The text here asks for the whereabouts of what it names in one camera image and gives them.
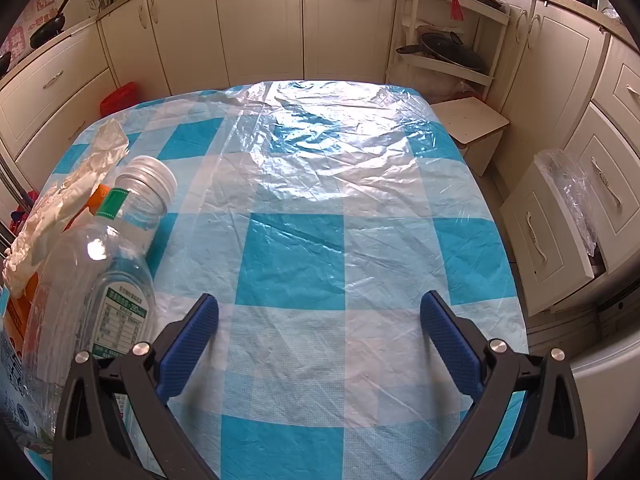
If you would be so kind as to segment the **clear plastic water bottle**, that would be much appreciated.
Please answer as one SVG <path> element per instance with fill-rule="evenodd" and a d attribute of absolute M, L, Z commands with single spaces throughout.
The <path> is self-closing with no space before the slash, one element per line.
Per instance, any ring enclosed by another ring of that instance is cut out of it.
<path fill-rule="evenodd" d="M 155 295 L 145 256 L 176 192 L 177 180 L 163 162 L 131 159 L 96 214 L 58 238 L 39 272 L 23 346 L 23 386 L 47 437 L 55 434 L 78 352 L 123 356 L 149 336 Z"/>

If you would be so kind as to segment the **white tissue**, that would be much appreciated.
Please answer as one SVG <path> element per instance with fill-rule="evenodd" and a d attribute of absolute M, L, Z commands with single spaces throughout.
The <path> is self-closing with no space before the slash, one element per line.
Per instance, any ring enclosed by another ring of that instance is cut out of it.
<path fill-rule="evenodd" d="M 109 119 L 96 133 L 88 157 L 62 183 L 40 195 L 4 259 L 2 280 L 12 297 L 23 295 L 54 243 L 86 206 L 105 176 L 127 154 L 128 145 L 120 123 Z"/>

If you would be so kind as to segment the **red trash bin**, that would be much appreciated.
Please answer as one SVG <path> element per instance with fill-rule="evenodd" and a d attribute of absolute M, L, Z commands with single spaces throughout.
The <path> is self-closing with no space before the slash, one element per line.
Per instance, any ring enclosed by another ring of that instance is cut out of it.
<path fill-rule="evenodd" d="M 139 88 L 135 82 L 130 81 L 114 90 L 101 101 L 100 114 L 104 118 L 139 103 Z"/>

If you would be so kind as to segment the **open white bottom drawer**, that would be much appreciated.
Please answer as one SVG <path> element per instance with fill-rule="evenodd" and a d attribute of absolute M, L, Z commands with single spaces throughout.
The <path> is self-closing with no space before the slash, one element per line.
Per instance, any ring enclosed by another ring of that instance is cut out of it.
<path fill-rule="evenodd" d="M 560 304 L 605 271 L 589 257 L 559 191 L 533 161 L 501 206 L 527 314 Z"/>

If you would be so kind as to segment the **blue checkered tablecloth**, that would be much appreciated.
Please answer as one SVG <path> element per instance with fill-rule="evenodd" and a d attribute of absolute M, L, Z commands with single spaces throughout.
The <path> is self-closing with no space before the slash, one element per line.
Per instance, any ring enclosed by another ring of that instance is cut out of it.
<path fill-rule="evenodd" d="M 518 294 L 494 219 L 416 90 L 273 81 L 116 114 L 131 156 L 175 175 L 146 261 L 151 332 L 201 294 L 219 327 L 169 404 L 224 479 L 417 479 L 458 428 L 422 334 L 434 290 L 518 351 Z"/>

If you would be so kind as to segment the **clear plastic bag in drawer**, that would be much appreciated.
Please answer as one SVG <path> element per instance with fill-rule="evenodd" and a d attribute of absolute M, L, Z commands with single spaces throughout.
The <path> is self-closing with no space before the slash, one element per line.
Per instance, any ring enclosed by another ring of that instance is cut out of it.
<path fill-rule="evenodd" d="M 588 256 L 594 257 L 598 239 L 592 211 L 591 188 L 582 168 L 558 148 L 548 148 L 538 152 L 534 162 L 559 191 Z"/>

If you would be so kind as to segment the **small wooden stool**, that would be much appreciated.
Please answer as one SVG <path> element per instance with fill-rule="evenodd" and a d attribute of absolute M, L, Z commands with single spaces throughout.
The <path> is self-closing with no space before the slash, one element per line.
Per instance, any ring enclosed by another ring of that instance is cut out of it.
<path fill-rule="evenodd" d="M 466 164 L 481 177 L 510 122 L 477 98 L 441 102 L 432 109 L 454 139 Z"/>

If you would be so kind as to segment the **black pan on shelf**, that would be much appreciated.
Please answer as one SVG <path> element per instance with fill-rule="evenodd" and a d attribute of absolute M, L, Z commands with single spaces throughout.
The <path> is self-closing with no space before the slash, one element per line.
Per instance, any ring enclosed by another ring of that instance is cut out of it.
<path fill-rule="evenodd" d="M 421 53 L 428 58 L 459 65 L 476 72 L 485 73 L 487 68 L 482 58 L 467 47 L 454 32 L 424 32 L 417 44 L 398 47 L 400 55 Z"/>

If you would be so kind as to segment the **white corner shelf rack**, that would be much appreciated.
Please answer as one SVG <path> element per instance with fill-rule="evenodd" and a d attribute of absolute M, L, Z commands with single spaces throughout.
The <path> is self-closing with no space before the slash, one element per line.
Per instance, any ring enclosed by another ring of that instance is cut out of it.
<path fill-rule="evenodd" d="M 396 0 L 385 81 L 432 98 L 463 84 L 486 99 L 511 22 L 500 0 Z"/>

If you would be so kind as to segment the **black frying pan on counter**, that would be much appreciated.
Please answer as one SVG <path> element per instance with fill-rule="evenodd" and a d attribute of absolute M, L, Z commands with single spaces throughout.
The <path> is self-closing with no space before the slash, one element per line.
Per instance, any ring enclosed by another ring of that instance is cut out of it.
<path fill-rule="evenodd" d="M 69 2 L 70 0 L 63 0 L 54 17 L 39 26 L 30 36 L 29 44 L 33 49 L 38 49 L 62 32 L 65 25 L 64 8 Z"/>

